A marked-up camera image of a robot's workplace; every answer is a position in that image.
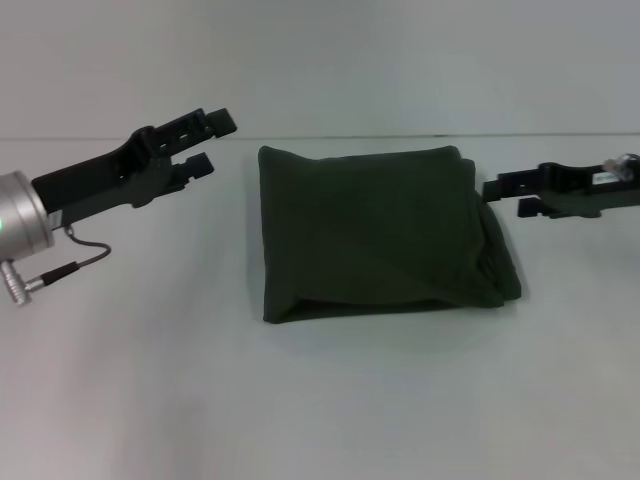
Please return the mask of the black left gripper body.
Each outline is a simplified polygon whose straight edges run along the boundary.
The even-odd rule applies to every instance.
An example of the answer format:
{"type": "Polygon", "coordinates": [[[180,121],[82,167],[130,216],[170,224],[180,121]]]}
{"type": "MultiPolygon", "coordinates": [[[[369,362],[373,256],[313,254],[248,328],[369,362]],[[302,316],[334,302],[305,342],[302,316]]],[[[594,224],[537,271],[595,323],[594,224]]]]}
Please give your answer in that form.
{"type": "Polygon", "coordinates": [[[211,136],[197,109],[159,127],[142,127],[116,150],[32,181],[49,214],[94,216],[120,205],[141,208],[168,191],[172,157],[211,136]]]}

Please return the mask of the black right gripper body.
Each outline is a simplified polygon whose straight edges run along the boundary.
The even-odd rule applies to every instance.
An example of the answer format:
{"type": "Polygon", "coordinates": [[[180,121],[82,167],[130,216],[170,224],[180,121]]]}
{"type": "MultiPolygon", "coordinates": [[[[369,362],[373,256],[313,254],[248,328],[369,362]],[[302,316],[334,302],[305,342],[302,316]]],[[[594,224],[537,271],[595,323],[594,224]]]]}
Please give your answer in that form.
{"type": "Polygon", "coordinates": [[[538,197],[555,209],[557,215],[550,219],[595,219],[605,210],[636,207],[639,205],[639,156],[624,154],[589,167],[541,164],[528,197],[538,197]]]}

